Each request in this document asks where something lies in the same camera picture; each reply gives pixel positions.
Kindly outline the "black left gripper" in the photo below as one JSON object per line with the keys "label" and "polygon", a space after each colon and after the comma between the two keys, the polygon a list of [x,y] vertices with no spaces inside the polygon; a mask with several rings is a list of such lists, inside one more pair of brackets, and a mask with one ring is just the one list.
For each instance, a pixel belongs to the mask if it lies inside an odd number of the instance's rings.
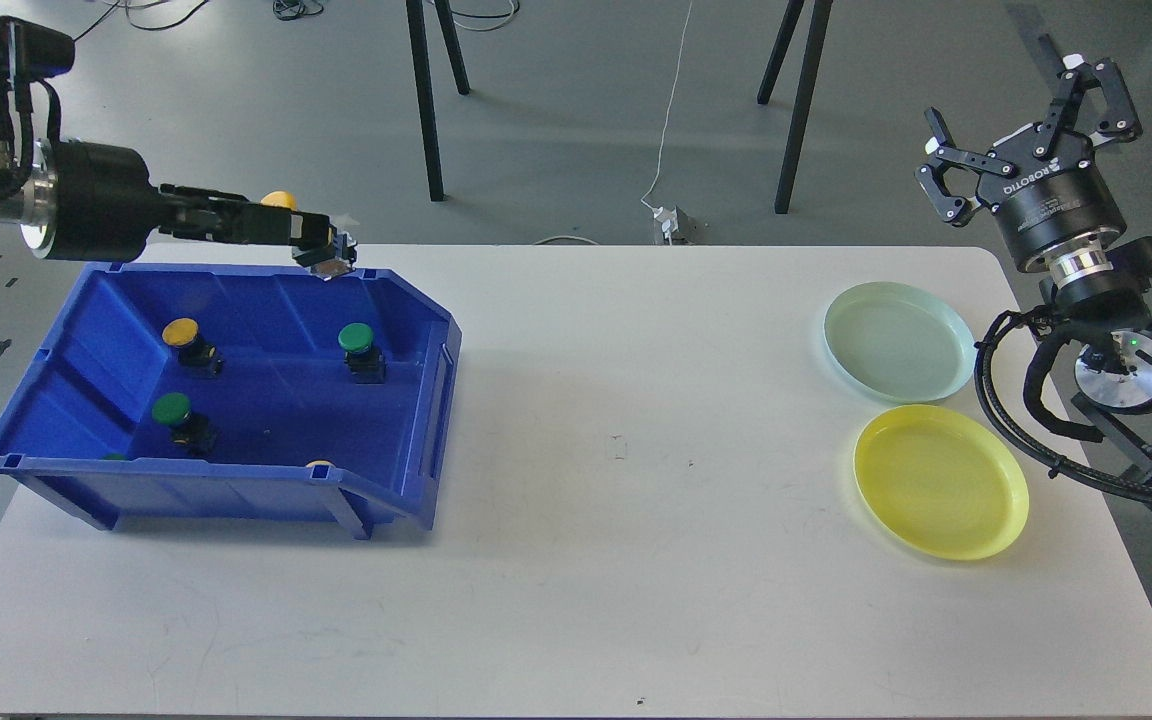
{"label": "black left gripper", "polygon": [[[289,194],[257,202],[192,185],[156,188],[136,150],[82,141],[45,141],[38,149],[29,214],[20,222],[38,259],[129,263],[156,228],[175,240],[291,249],[288,214],[280,211],[300,210]],[[173,209],[164,223],[162,197]]]}

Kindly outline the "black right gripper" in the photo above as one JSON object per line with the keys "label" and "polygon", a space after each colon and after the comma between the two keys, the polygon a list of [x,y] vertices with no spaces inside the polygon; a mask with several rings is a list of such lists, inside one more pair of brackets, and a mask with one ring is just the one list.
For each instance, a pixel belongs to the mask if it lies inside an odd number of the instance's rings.
{"label": "black right gripper", "polygon": [[[1082,104],[1096,90],[1105,109],[1079,131]],[[1111,245],[1123,236],[1126,219],[1094,164],[1094,149],[1138,141],[1142,123],[1111,58],[1062,70],[1046,118],[998,141],[990,156],[958,149],[940,109],[924,109],[924,118],[931,137],[916,179],[932,209],[943,223],[964,227],[982,204],[987,206],[1020,272],[1046,270],[1044,256],[1062,243],[1091,237]],[[978,196],[952,194],[945,181],[952,169],[975,173]]]}

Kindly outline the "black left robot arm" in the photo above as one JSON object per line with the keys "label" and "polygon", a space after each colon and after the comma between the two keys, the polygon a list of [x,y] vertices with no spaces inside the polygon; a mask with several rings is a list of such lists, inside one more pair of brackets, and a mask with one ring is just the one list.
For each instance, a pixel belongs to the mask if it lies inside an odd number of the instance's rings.
{"label": "black left robot arm", "polygon": [[61,137],[51,79],[69,71],[74,60],[76,40],[69,35],[0,15],[0,223],[18,225],[36,258],[129,263],[159,233],[285,247],[294,263],[324,279],[353,272],[353,238],[329,217],[297,209],[288,194],[250,200],[154,184],[137,151]]}

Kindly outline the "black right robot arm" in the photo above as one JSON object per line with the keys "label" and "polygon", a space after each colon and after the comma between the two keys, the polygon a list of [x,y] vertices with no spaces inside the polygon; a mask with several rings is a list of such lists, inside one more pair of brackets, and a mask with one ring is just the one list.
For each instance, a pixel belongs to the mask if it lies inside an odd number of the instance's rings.
{"label": "black right robot arm", "polygon": [[[1052,477],[1152,510],[1152,444],[1124,423],[1152,414],[1152,237],[1123,240],[1126,220],[1094,158],[1106,143],[1137,141],[1142,124],[1114,60],[1061,55],[1048,37],[1039,44],[1053,83],[1046,115],[972,152],[929,108],[932,136],[916,179],[943,223],[964,227],[987,211],[1016,268],[1043,274],[1041,304],[998,314],[975,346],[975,395],[990,423]],[[1111,442],[1129,460],[1124,471],[1066,457],[1011,418],[993,357],[1018,328],[1037,343],[1021,386],[1026,414],[1052,434]]]}

